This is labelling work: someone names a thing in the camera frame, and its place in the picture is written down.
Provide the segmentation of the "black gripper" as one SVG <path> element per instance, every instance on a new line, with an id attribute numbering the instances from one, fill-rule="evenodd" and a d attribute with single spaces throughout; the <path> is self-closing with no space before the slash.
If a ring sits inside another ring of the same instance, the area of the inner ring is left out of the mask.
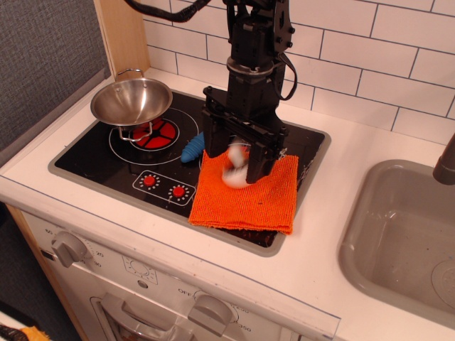
<path id="1" fill-rule="evenodd" d="M 228 149 L 232 135 L 250 143 L 248 184 L 268 176 L 284 155 L 287 130 L 276 114 L 282 101 L 284 71 L 284 67 L 276 67 L 259 76 L 231 70 L 226 90 L 203 90 L 205 151 L 210 158 L 220 156 Z"/>

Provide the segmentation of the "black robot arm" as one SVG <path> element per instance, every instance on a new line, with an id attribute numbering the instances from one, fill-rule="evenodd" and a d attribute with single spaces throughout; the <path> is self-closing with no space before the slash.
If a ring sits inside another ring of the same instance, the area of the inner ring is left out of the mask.
<path id="1" fill-rule="evenodd" d="M 227 90 L 206 87 L 203 108 L 205 152 L 227 151 L 231 136 L 250 144 L 246 181 L 268 176 L 285 153 L 287 128 L 276 114 L 284 74 L 294 66 L 285 55 L 295 30 L 288 1 L 226 1 L 231 44 Z"/>

